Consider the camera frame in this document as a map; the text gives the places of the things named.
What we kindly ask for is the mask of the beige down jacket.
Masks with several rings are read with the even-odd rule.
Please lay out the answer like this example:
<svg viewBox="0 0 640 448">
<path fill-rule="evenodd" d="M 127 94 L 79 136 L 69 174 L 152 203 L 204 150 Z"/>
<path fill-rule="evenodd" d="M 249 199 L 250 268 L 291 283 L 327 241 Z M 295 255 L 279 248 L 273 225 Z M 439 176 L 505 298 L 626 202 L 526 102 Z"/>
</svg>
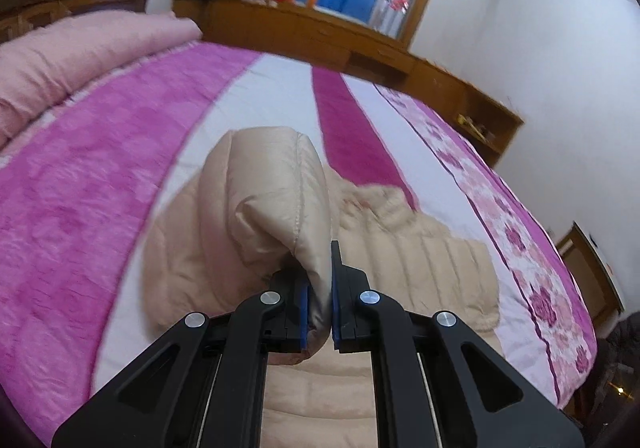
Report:
<svg viewBox="0 0 640 448">
<path fill-rule="evenodd" d="M 499 285 L 484 243 L 414 210 L 397 187 L 349 182 L 292 128 L 232 130 L 154 220 L 143 308 L 155 331 L 189 312 L 223 315 L 265 290 L 290 260 L 302 265 L 311 284 L 309 344 L 270 358 L 266 447 L 376 445 L 370 358 L 328 344 L 332 241 L 374 290 L 423 316 L 450 310 L 499 346 Z"/>
</svg>

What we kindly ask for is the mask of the pink floral bed cover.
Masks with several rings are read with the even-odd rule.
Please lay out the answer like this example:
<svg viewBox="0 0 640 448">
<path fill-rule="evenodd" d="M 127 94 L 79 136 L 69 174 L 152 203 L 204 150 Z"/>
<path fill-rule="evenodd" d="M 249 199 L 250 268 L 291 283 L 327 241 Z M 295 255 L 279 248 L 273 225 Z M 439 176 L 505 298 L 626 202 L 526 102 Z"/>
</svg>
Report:
<svg viewBox="0 0 640 448">
<path fill-rule="evenodd" d="M 355 185 L 401 190 L 484 244 L 495 342 L 553 405 L 597 341 L 548 234 L 471 144 L 408 95 L 296 60 L 193 43 L 117 69 L 1 157 L 1 385 L 37 439 L 152 342 L 142 251 L 154 217 L 244 127 L 286 126 Z"/>
</svg>

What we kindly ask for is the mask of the clutter on cabinet shelf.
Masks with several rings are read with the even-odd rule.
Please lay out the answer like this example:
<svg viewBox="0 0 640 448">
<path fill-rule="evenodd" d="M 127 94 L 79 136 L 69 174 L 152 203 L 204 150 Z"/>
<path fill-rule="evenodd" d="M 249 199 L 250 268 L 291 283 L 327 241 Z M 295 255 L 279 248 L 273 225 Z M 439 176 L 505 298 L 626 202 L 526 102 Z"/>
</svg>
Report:
<svg viewBox="0 0 640 448">
<path fill-rule="evenodd" d="M 483 142 L 492 142 L 495 139 L 495 135 L 485 125 L 475 122 L 465 114 L 457 116 L 457 123 L 467 132 L 474 135 L 476 139 L 480 139 Z"/>
</svg>

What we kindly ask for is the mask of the pink folded quilt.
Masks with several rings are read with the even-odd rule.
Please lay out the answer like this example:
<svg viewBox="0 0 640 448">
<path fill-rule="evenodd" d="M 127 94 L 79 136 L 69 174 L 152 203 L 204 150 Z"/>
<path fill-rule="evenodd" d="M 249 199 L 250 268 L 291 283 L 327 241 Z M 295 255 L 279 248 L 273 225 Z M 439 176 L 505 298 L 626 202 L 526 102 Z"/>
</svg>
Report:
<svg viewBox="0 0 640 448">
<path fill-rule="evenodd" d="M 104 10 L 71 16 L 1 45 L 1 143 L 86 84 L 202 37 L 189 18 Z"/>
</svg>

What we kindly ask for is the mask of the long wooden cabinet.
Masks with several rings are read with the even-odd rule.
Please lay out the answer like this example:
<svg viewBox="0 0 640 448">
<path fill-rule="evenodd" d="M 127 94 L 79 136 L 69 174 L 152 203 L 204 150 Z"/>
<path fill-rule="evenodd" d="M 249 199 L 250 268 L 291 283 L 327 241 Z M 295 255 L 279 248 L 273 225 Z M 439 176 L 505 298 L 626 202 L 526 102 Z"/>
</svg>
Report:
<svg viewBox="0 0 640 448">
<path fill-rule="evenodd" d="M 195 21 L 206 41 L 297 59 L 416 98 L 468 138 L 490 166 L 498 163 L 524 124 L 511 109 L 442 68 L 356 24 L 308 8 L 245 0 L 172 0 L 172 10 Z M 459 114 L 485 125 L 495 139 L 476 139 L 458 125 Z"/>
</svg>

